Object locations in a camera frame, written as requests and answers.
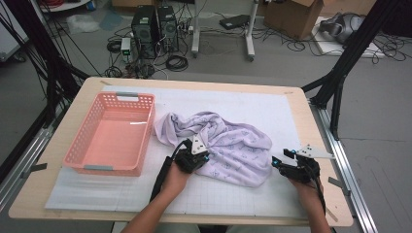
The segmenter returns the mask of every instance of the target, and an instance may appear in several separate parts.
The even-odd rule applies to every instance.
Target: lavender cloth
[[[210,161],[197,174],[228,183],[256,187],[270,175],[269,137],[252,125],[230,123],[218,114],[202,112],[187,119],[173,113],[154,123],[157,138],[177,147],[178,137],[199,134]]]

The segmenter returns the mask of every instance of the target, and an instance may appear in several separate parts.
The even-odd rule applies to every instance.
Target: basket
[[[63,165],[83,174],[140,176],[154,118],[152,94],[98,93]]]

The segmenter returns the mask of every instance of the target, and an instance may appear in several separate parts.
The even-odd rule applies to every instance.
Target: white plastic bag
[[[99,24],[89,15],[73,15],[67,17],[70,34],[93,32],[99,29]]]

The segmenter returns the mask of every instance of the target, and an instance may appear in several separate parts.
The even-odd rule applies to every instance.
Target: human arm
[[[155,231],[163,212],[182,192],[190,174],[182,172],[175,162],[172,163],[160,193],[138,215],[136,215],[122,233],[152,233]]]
[[[289,181],[296,187],[300,203],[308,215],[311,232],[330,233],[330,227],[327,223],[317,189],[309,183],[300,183],[291,179]]]

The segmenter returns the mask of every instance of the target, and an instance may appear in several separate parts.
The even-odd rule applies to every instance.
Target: gray floor
[[[84,13],[83,9],[66,13]],[[130,18],[98,9],[90,13],[106,30],[77,34],[73,38],[99,72],[108,67],[106,39],[130,24]],[[216,23],[208,19],[206,23]],[[309,49],[291,51],[279,37],[255,40],[256,59],[249,62],[245,42],[240,37],[202,34],[197,59],[188,54],[185,72],[167,72],[169,80],[250,83],[304,86],[325,75],[336,63],[335,56],[314,56]],[[96,72],[69,46],[75,66],[90,74]],[[412,46],[403,51],[412,54]],[[373,64],[361,59],[351,71],[343,91],[339,136],[357,177],[361,192],[380,232],[412,231],[412,172],[408,154],[412,136],[410,87],[412,60],[382,59]],[[7,62],[0,66],[0,162],[13,149],[25,130],[45,106],[42,89],[29,62]],[[157,72],[154,79],[165,80]],[[316,92],[307,93],[312,97]],[[8,207],[0,214],[0,232],[110,232],[112,222],[35,221],[10,219]],[[337,232],[360,232],[355,223]],[[309,232],[307,228],[283,227],[279,232]]]

